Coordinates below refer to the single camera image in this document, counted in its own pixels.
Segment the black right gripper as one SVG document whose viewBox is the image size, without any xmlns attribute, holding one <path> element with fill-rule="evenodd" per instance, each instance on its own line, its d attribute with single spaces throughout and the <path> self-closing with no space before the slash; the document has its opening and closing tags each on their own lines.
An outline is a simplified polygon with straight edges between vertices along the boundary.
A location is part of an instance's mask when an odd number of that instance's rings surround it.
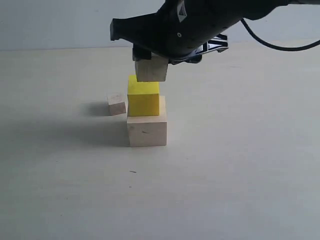
<svg viewBox="0 0 320 240">
<path fill-rule="evenodd" d="M 132 60 L 151 60 L 152 52 L 177 60 L 243 18 L 258 20 L 288 0 L 167 0 L 155 13 L 113 18 L 111 41 L 126 40 Z"/>
</svg>

